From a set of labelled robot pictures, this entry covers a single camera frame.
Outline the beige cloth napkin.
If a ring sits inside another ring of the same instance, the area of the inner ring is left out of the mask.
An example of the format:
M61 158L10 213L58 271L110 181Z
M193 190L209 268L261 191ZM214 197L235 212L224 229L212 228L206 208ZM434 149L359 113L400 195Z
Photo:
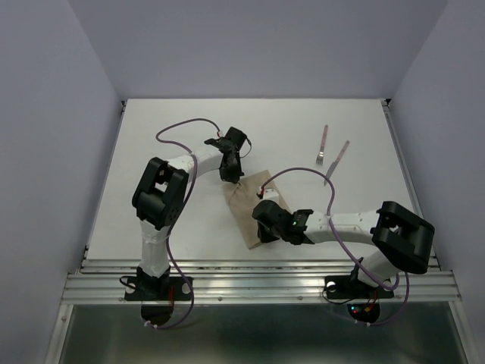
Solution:
M263 170L242 178L236 184L225 183L222 187L226 203L248 249L262 245L258 237L258 223L252 218L252 211L261 201L257 197L261 185L270 178L270 172Z

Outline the pink handled fork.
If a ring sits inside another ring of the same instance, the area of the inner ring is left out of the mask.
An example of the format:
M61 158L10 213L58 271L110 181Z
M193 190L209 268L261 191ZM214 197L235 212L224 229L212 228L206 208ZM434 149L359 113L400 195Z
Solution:
M318 152L317 157L315 159L315 163L318 166L322 166L322 164L324 162L324 150L325 150L326 141L327 141L327 132L328 132L328 125L326 124L324 126L324 130L323 130L323 133L322 133L319 152Z

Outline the pink handled knife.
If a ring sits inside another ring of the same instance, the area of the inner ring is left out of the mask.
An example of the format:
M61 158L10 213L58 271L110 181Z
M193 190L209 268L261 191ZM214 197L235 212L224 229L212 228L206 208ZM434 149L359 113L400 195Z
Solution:
M338 156L336 157L336 159L335 159L335 160L334 160L334 161L331 163L331 165L330 165L330 167L328 168L327 173L326 173L326 177L327 177L328 179L331 179L332 174L333 174L333 173L334 173L334 171L336 170L337 165L340 163L340 161L341 161L342 157L344 156L344 154L345 154L346 150L348 149L349 144L350 144L350 141L349 141L349 140L347 140L347 141L344 143L343 147L341 148L341 150L340 150L340 152L339 152Z

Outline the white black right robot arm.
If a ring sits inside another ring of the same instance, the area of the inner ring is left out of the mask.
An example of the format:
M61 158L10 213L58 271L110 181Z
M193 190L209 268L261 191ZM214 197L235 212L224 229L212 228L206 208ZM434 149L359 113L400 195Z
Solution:
M312 209L294 213L264 200L252 211L262 243L283 240L292 245L336 241L355 263L350 290L365 296L401 272L427 273L434 226L397 202L385 201L376 211L330 215Z

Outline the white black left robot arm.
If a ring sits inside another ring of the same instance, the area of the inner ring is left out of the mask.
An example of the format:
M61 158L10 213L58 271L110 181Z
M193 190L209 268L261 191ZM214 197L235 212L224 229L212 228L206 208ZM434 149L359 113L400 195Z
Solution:
M240 150L247 136L226 134L180 157L149 160L132 198L142 231L142 258L131 290L144 291L153 299L168 292L170 277L168 238L192 194L196 179L218 171L223 182L235 184L243 176Z

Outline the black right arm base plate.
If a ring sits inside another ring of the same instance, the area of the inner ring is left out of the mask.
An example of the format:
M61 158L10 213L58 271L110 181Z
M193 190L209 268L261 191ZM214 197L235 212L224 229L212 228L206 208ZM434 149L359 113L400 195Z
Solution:
M391 299L394 293L382 287L372 287L349 276L328 275L324 277L324 291L329 300Z

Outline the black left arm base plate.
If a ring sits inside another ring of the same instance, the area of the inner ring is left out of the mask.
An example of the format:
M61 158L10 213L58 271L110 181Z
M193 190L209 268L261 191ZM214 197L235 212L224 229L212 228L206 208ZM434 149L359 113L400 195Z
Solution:
M136 276L122 276L120 282L125 288L124 300L127 302L189 302L192 296L188 284L177 276L170 276L161 284L149 284Z

